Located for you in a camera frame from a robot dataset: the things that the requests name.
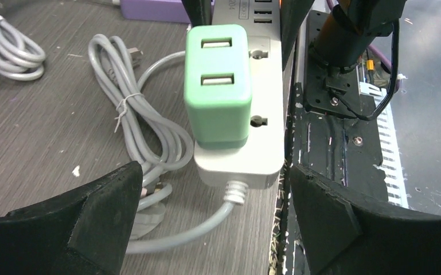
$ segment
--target purple box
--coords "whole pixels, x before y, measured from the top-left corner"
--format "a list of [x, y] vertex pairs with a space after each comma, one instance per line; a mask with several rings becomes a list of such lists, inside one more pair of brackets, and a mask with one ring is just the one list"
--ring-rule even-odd
[[126, 19], [190, 23], [181, 0], [120, 0], [120, 10]]

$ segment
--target white power strip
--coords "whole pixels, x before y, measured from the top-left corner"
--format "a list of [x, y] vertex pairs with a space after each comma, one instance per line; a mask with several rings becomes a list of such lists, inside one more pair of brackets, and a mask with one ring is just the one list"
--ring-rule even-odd
[[278, 181], [284, 163], [283, 78], [279, 2], [267, 0], [216, 1], [212, 25], [237, 24], [247, 32], [252, 77], [251, 117], [267, 125], [250, 127], [244, 147], [205, 150], [195, 145], [194, 159], [202, 181], [225, 186], [230, 180], [251, 189]]

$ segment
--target black cable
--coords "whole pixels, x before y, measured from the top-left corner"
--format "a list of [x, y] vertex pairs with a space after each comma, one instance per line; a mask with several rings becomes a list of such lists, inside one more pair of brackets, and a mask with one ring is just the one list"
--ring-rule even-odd
[[372, 59], [372, 56], [370, 56], [369, 48], [365, 49], [365, 54], [367, 55], [365, 67], [367, 68], [369, 83], [374, 85], [374, 60]]
[[360, 115], [357, 112], [355, 112], [345, 101], [343, 97], [337, 96], [336, 93], [333, 93], [333, 96], [338, 98], [338, 100], [347, 107], [347, 109], [353, 113], [358, 119], [365, 120], [365, 121], [371, 121], [376, 119], [387, 107], [389, 102], [391, 101], [392, 97], [396, 93], [396, 83], [397, 83], [397, 68], [399, 66], [399, 20], [396, 20], [392, 22], [392, 49], [391, 49], [391, 55], [392, 55], [392, 62], [391, 62], [391, 79], [389, 81], [389, 88], [387, 95], [384, 97], [384, 99], [381, 101], [381, 103], [377, 106], [377, 108], [372, 112], [369, 116]]

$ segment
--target screw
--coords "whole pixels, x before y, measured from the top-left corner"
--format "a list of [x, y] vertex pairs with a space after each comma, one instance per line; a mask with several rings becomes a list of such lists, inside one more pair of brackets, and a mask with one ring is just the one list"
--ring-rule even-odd
[[337, 106], [337, 105], [338, 105], [338, 98], [333, 97], [333, 98], [330, 100], [330, 104], [331, 104], [332, 106]]
[[359, 136], [354, 137], [354, 144], [356, 146], [362, 146], [362, 138]]

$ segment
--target white paint speck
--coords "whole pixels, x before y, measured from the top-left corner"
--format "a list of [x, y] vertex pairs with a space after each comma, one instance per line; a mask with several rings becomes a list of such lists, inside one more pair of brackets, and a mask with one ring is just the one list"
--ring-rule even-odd
[[282, 273], [286, 274], [288, 272], [288, 269], [286, 268], [286, 255], [283, 255], [283, 270]]
[[398, 80], [404, 80], [404, 79], [408, 79], [404, 74], [400, 73], [397, 75], [397, 79]]
[[80, 165], [77, 165], [75, 169], [73, 169], [72, 174], [76, 176], [77, 178], [80, 177]]

